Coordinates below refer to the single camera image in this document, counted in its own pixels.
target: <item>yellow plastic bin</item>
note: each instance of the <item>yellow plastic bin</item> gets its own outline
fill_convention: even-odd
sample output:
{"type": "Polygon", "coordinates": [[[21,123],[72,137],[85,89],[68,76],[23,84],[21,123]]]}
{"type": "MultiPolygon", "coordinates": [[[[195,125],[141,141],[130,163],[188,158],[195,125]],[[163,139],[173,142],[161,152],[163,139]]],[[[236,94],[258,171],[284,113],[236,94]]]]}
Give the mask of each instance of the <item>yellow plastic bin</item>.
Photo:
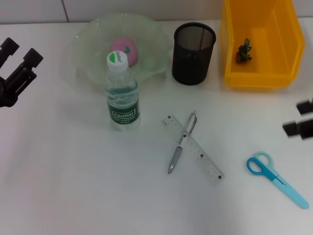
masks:
{"type": "Polygon", "coordinates": [[[224,0],[220,34],[225,84],[281,88],[296,78],[305,40],[291,0],[224,0]],[[246,38],[252,60],[237,63],[246,38]]]}

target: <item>pink ball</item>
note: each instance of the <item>pink ball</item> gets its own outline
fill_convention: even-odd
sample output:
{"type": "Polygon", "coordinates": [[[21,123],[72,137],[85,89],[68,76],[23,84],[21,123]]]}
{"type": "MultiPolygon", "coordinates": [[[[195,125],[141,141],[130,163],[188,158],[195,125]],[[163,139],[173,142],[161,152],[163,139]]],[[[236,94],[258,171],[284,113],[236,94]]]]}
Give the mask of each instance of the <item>pink ball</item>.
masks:
{"type": "Polygon", "coordinates": [[[128,37],[116,38],[111,44],[111,51],[115,50],[126,53],[129,66],[132,66],[138,60],[138,50],[136,44],[128,37]]]}

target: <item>water bottle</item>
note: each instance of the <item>water bottle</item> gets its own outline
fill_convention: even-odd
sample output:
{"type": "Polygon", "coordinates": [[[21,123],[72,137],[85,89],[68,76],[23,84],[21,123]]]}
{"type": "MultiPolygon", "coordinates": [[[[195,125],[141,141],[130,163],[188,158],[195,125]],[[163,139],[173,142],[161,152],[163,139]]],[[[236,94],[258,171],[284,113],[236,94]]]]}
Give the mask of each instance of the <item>water bottle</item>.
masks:
{"type": "Polygon", "coordinates": [[[105,90],[110,117],[114,126],[127,130],[140,121],[138,84],[128,68],[127,55],[113,51],[107,57],[109,72],[105,90]]]}

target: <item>ruler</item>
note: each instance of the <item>ruler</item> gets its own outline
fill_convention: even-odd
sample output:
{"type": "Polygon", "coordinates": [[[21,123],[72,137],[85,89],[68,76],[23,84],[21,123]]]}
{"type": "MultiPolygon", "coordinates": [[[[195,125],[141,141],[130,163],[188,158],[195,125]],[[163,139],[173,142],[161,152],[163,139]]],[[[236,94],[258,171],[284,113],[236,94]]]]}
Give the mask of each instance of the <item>ruler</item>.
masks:
{"type": "Polygon", "coordinates": [[[173,115],[167,116],[162,122],[165,128],[172,134],[172,136],[174,136],[174,138],[176,138],[177,141],[184,134],[188,136],[183,143],[183,153],[193,160],[198,169],[212,184],[218,184],[225,177],[212,159],[204,152],[194,138],[183,128],[173,115]]]}

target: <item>blue scissors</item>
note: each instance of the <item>blue scissors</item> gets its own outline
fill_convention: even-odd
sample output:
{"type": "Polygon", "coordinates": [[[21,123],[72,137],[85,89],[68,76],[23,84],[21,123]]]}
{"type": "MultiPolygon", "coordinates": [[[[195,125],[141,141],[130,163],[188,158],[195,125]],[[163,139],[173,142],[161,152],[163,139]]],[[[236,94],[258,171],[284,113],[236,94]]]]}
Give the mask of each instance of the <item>blue scissors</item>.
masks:
{"type": "Polygon", "coordinates": [[[246,162],[246,166],[249,171],[254,175],[264,175],[268,177],[277,187],[281,189],[291,200],[298,204],[301,208],[309,208],[309,203],[291,187],[283,177],[281,177],[278,172],[273,167],[273,158],[266,152],[257,152],[252,158],[249,158],[246,162]],[[269,160],[269,165],[263,163],[259,156],[265,156],[269,160]],[[256,163],[261,171],[254,171],[250,167],[250,162],[256,163]]]}

